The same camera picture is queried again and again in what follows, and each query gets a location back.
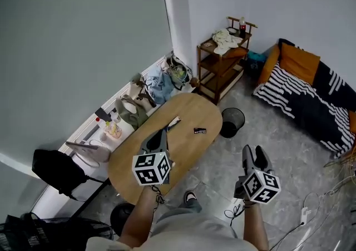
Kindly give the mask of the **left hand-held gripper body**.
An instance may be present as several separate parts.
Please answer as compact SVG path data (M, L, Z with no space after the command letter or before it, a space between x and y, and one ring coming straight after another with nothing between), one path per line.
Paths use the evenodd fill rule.
M171 161L166 152L135 155L132 172L140 186L168 184Z

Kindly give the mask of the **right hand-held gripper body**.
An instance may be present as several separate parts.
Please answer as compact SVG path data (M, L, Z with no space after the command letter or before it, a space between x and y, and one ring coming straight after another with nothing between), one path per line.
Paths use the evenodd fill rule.
M280 180L277 176L260 170L240 176L235 184L234 198L268 204L280 193Z

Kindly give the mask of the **torn dark blue packet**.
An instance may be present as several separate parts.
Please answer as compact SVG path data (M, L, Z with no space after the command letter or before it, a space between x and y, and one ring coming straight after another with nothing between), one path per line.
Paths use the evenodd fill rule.
M168 125L164 127L164 130L166 132L170 131L173 129L179 122L181 121L181 118L179 116L175 117Z

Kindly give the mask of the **black mesh waste bin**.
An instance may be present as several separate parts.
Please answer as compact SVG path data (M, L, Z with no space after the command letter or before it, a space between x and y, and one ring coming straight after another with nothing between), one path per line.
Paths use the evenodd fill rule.
M235 107L229 107L222 111L222 127L220 135L224 138L232 138L245 124L244 113Z

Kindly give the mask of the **person's left forearm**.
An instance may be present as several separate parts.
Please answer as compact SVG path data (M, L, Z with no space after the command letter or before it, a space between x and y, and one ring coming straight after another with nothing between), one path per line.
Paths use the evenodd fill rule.
M123 227L118 239L120 243L124 243L130 248L136 248L142 246L147 241L155 208L157 207L157 195L158 193L151 186L143 188L132 213Z

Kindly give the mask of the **oval wooden table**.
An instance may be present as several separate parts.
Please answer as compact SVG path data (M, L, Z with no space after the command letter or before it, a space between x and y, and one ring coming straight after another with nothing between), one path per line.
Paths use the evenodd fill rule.
M170 159L175 162L175 166L170 171L169 184L159 187L163 195L196 164L218 136L223 122L219 108L195 93L177 94L160 106L111 154L108 177L112 186L127 202L136 204L142 192L132 172L133 156L148 136L177 116L181 121L167 133ZM194 134L195 127L205 128L206 133Z

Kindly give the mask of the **person's left shoe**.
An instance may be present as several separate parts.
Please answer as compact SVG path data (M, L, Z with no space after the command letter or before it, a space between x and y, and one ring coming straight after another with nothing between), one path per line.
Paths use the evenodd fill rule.
M184 203L187 204L190 200L197 200L197 197L193 191L189 190L184 194Z

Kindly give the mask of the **white kettle jug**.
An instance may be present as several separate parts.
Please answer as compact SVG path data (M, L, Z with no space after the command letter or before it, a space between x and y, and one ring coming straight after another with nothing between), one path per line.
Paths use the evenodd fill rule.
M100 164L107 163L110 159L111 151L104 146L78 144L70 141L66 141L65 144L83 163L91 168L99 168Z

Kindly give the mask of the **person's left leg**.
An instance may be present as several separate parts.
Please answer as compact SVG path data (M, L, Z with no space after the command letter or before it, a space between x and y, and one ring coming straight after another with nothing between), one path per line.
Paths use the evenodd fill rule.
M190 199L180 204L176 211L178 214L200 213L202 207L197 199Z

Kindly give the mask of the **black white striped blanket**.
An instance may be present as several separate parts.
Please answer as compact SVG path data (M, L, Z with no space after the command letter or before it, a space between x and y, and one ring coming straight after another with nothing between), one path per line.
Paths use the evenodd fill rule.
M350 130L349 110L326 101L305 81L276 64L267 82L253 95L275 106L321 142L335 159L351 151L356 133Z

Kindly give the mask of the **grey tote bag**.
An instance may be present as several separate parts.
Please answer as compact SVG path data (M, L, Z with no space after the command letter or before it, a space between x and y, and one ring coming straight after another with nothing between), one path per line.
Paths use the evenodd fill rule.
M174 88L181 91L190 82L191 70L174 53L166 59L168 73Z

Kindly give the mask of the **black backpack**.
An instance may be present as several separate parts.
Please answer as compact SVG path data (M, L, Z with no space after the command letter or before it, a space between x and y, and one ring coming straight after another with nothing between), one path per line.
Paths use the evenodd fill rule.
M36 149L33 153L32 171L59 194L77 200L72 191L87 181L84 170L70 156L58 150Z

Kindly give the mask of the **wooden shelf rack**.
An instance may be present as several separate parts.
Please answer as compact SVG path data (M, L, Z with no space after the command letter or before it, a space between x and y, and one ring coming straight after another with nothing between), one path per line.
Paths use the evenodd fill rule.
M228 20L230 21L230 26L225 29L227 29L231 35L239 37L240 19L228 17ZM258 26L246 22L246 36L239 44L239 47L244 47L249 50L253 28L258 28ZM199 94L205 96L214 104L218 104L242 77L247 55L242 58L223 58L222 55L214 53L214 49L217 45L212 40L212 36L197 46L197 70L198 79L200 81L198 90Z

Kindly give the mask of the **small orange cushion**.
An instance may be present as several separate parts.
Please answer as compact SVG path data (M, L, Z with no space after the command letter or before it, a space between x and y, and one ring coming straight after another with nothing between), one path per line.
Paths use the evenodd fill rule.
M225 54L223 54L223 58L242 58L249 52L248 49L244 47L230 48Z

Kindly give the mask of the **crumpled white cloth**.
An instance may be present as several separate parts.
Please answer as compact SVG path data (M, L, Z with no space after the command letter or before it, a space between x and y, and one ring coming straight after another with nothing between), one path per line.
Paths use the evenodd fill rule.
M212 40L217 45L214 53L224 55L229 49L237 48L243 39L231 35L227 29L223 28L213 34Z

